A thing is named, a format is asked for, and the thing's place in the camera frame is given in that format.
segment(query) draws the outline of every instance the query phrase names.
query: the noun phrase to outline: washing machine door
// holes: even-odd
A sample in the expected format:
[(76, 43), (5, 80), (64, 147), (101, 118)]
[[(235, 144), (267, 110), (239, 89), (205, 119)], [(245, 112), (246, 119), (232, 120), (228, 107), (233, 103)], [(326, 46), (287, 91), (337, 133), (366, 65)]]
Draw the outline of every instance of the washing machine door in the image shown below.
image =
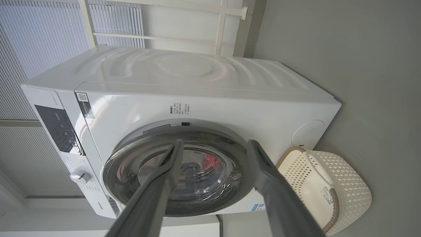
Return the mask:
[(180, 126), (148, 132), (119, 146), (103, 171), (110, 194), (126, 205), (176, 139), (184, 141), (184, 155), (166, 216), (215, 212), (252, 189), (244, 141), (209, 128)]

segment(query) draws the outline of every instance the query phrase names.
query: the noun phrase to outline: floor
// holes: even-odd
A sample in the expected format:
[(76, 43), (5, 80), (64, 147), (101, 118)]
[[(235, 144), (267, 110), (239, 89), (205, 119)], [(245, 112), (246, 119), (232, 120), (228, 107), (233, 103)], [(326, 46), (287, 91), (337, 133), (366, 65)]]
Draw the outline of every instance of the floor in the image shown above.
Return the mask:
[(287, 65), (342, 103), (316, 149), (342, 156), (373, 194), (335, 237), (419, 234), (420, 20), (420, 1), (267, 0), (254, 57)]

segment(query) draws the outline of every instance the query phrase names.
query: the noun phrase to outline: front-loading washing machine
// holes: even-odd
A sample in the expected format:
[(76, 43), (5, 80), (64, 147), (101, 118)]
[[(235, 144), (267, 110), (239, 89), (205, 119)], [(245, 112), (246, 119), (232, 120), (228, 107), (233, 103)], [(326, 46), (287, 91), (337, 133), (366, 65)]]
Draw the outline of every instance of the front-loading washing machine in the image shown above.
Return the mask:
[(341, 104), (275, 61), (99, 45), (22, 84), (95, 212), (118, 217), (175, 140), (166, 216), (264, 210), (245, 144), (313, 149)]

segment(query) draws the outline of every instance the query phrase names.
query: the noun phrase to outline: white plastic basket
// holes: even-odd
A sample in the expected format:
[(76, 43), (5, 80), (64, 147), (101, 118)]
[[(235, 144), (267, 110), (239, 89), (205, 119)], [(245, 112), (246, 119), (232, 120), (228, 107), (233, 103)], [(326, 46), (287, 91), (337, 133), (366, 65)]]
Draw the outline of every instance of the white plastic basket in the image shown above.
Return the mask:
[(371, 205), (371, 192), (340, 156), (291, 147), (276, 165), (326, 236), (356, 221)]

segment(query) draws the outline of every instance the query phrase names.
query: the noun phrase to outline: black display panel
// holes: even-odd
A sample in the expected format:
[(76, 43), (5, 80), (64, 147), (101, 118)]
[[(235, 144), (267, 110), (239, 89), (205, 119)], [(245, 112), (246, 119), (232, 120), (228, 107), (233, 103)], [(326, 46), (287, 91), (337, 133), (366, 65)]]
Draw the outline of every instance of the black display panel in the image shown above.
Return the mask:
[(39, 105), (35, 105), (35, 108), (60, 151), (83, 155), (82, 146), (65, 110)]

